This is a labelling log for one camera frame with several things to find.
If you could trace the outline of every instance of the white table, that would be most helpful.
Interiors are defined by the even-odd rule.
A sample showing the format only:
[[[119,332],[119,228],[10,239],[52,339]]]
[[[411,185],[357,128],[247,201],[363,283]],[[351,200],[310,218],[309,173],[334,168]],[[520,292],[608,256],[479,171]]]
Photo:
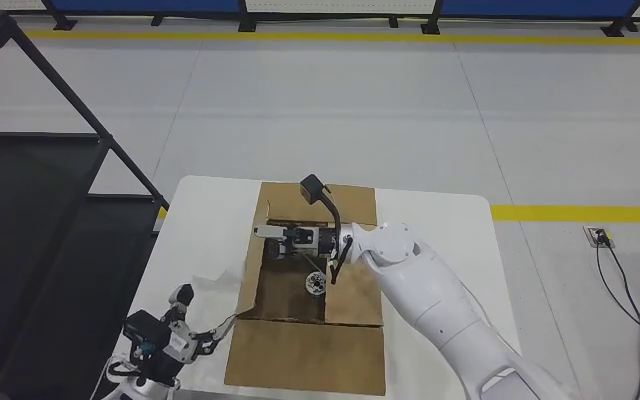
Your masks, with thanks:
[[[211,328],[232,314],[240,282],[235,277],[243,269],[260,184],[199,176],[182,179],[130,313],[145,309],[161,316],[169,294],[182,283],[193,283],[196,297],[187,312],[192,329]],[[487,201],[479,196],[376,189],[376,204],[378,222],[412,226],[475,293],[494,325],[519,350]],[[462,386],[439,352],[400,318],[384,296],[382,302],[386,397],[464,399]],[[186,366],[179,375],[182,387],[278,399],[379,398],[226,386],[230,342],[231,334],[214,355]],[[117,351],[128,347],[128,340],[121,337]]]

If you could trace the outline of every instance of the cardboard box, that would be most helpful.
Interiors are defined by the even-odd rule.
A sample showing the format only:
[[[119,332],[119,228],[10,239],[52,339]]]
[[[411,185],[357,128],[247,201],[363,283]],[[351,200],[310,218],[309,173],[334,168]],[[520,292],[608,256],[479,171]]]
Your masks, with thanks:
[[[343,223],[375,227],[373,189],[329,188]],[[333,218],[306,203],[297,183],[263,183],[253,222],[331,226]],[[263,249],[251,235],[225,384],[384,395],[380,290],[367,268],[343,266],[336,285],[315,297],[304,285],[315,270],[308,261],[263,260]]]

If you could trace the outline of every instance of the yellow floor line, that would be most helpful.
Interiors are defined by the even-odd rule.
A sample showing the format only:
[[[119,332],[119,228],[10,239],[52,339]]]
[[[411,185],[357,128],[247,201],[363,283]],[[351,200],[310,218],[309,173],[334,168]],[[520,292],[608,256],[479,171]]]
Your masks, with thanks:
[[[494,221],[640,223],[640,207],[494,204],[491,213]]]
[[[414,33],[319,33],[319,32],[109,32],[30,30],[32,39],[76,40],[238,40],[238,41],[365,41],[445,42],[490,44],[545,44],[588,46],[640,46],[640,38],[571,36],[422,35]]]

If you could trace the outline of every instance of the gray floor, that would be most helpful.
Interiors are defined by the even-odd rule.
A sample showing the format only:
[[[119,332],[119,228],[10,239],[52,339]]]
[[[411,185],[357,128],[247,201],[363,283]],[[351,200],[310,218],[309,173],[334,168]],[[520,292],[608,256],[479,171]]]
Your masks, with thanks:
[[[383,21],[356,26],[386,29]],[[443,32],[601,35],[591,25],[528,28],[444,24]],[[76,29],[150,28],[92,19]],[[170,21],[161,29],[235,25]],[[334,22],[264,26],[314,29],[357,30]],[[640,198],[637,47],[37,45],[169,199],[189,174],[295,181],[309,172],[335,183],[479,194],[494,204],[637,205]],[[0,130],[89,130],[19,49],[0,51],[0,71]],[[94,190],[143,192],[115,158]],[[640,375],[638,327],[602,287],[582,225],[496,223],[521,347],[585,399],[630,399]],[[640,294],[640,228],[605,226]],[[611,259],[602,261],[622,294]]]

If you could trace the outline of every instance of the power outlet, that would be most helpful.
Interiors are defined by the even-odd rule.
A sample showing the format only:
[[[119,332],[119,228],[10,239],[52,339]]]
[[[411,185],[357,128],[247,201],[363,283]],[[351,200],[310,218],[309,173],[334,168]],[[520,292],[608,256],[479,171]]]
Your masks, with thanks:
[[[609,233],[608,230],[604,229],[604,228],[600,228],[600,227],[596,227],[596,226],[584,226],[584,234],[587,235],[587,240],[589,241],[589,244],[591,245],[591,247],[596,248],[598,247],[598,231],[600,229],[602,229],[604,231],[604,234],[607,235],[607,237],[609,238],[609,243],[611,243],[611,248],[615,248],[616,244],[613,243],[613,237],[611,237],[611,234]],[[606,247],[604,243],[600,243],[600,247]]]

